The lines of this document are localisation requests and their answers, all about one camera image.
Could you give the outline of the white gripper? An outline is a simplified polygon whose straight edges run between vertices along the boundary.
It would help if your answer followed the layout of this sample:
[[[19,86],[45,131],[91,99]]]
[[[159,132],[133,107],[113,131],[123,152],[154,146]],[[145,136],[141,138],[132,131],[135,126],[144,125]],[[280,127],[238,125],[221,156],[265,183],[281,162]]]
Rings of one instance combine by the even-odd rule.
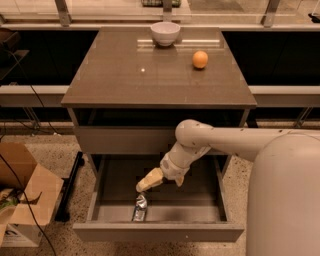
[[[190,167],[179,167],[168,155],[165,155],[160,161],[160,168],[153,168],[141,181],[136,185],[138,193],[147,191],[152,187],[159,186],[163,183],[164,177],[168,180],[175,180],[176,185],[181,187],[184,182],[184,176]]]

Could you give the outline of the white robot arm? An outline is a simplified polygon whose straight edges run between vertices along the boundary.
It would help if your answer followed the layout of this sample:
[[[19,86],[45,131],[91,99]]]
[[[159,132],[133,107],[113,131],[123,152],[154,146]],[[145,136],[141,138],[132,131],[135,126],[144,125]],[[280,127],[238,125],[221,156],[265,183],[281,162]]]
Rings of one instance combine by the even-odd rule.
[[[184,120],[176,143],[137,192],[163,179],[181,185],[191,164],[212,149],[253,163],[248,188],[246,256],[320,256],[320,132],[218,128]]]

